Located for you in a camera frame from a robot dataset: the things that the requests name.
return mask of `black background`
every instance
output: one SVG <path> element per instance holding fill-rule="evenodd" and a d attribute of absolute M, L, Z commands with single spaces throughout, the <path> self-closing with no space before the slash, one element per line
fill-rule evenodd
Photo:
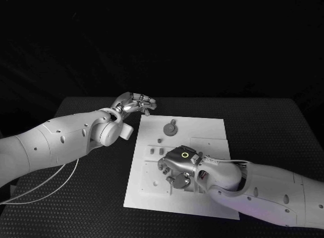
<path fill-rule="evenodd" d="M 3 135 L 51 119 L 68 96 L 127 91 L 291 98 L 324 148 L 324 1 L 0 0 Z"/>

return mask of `white board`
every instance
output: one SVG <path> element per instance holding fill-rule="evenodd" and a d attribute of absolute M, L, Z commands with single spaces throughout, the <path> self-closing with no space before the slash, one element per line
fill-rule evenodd
<path fill-rule="evenodd" d="M 176 120 L 178 134 L 167 136 L 163 127 L 172 119 Z M 238 211 L 212 200 L 195 179 L 185 190 L 172 188 L 166 181 L 166 177 L 175 177 L 179 172 L 170 171 L 165 175 L 157 161 L 180 145 L 215 158 L 231 159 L 224 120 L 143 115 L 124 207 L 240 220 Z"/>

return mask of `white cable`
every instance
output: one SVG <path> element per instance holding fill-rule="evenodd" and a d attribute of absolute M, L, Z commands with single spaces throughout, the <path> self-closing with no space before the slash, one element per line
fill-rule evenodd
<path fill-rule="evenodd" d="M 72 175 L 74 175 L 74 173 L 75 173 L 75 169 L 74 169 L 72 174 L 71 174 L 68 180 L 65 181 L 65 183 L 61 185 L 61 187 L 59 187 L 48 196 L 45 196 L 45 197 L 42 197 L 41 199 L 38 199 L 38 200 L 35 200 L 35 201 L 31 201 L 31 202 L 9 203 L 9 202 L 12 202 L 13 200 L 16 200 L 18 198 L 20 198 L 22 196 L 25 196 L 28 193 L 31 193 L 33 190 L 36 190 L 36 189 L 56 176 L 56 174 L 61 172 L 61 170 L 62 170 L 64 167 L 65 167 L 65 165 L 59 168 L 59 170 L 56 171 L 56 173 L 45 180 L 45 182 L 42 182 L 32 190 L 29 190 L 28 192 L 25 192 L 22 195 L 19 195 L 19 196 L 10 198 L 10 199 L 6 200 L 5 202 L 0 202 L 0 205 L 3 205 L 3 204 L 6 204 L 6 205 L 7 205 L 7 204 L 9 204 L 9 205 L 28 204 L 28 203 L 32 203 L 32 202 L 36 202 L 36 201 L 45 199 L 45 198 L 49 197 L 55 192 L 58 192 L 58 190 L 64 187 L 64 185 L 65 185 L 67 182 L 69 181 L 69 179 L 71 179 L 71 177 L 72 177 Z"/>
<path fill-rule="evenodd" d="M 218 161 L 221 161 L 221 162 L 245 162 L 245 163 L 251 163 L 251 161 L 247 161 L 247 160 L 221 160 L 221 159 L 214 158 L 214 157 L 211 157 L 211 156 L 208 156 L 208 155 L 206 155 L 206 157 L 208 157 L 209 159 L 218 160 Z"/>

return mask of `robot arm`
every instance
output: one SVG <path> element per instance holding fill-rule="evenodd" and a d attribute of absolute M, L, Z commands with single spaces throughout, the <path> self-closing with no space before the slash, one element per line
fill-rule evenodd
<path fill-rule="evenodd" d="M 156 107 L 154 99 L 127 92 L 111 108 L 54 118 L 23 134 L 0 139 L 0 187 L 25 174 L 72 162 L 118 137 L 129 140 L 134 129 L 124 118 L 137 111 L 149 116 Z"/>
<path fill-rule="evenodd" d="M 195 177 L 212 199 L 244 214 L 280 226 L 324 229 L 324 182 L 273 166 L 202 156 L 186 146 L 160 159 L 159 169 L 182 172 L 166 178 L 179 189 Z"/>

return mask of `table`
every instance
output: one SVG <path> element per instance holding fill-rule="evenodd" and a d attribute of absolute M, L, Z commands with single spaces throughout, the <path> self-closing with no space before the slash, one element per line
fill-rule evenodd
<path fill-rule="evenodd" d="M 110 107 L 114 97 L 68 97 L 56 117 Z M 153 115 L 225 119 L 232 159 L 278 166 L 324 181 L 324 151 L 291 99 L 156 98 Z M 80 160 L 74 177 L 46 199 L 7 205 L 0 238 L 41 237 L 324 237 L 324 230 L 287 228 L 244 214 L 241 221 L 124 208 L 127 182 L 140 126 L 140 113 L 126 119 L 134 127 L 129 141 L 95 149 Z M 75 162 L 18 202 L 48 195 L 65 182 Z M 23 176 L 15 195 L 54 174 L 49 168 Z"/>

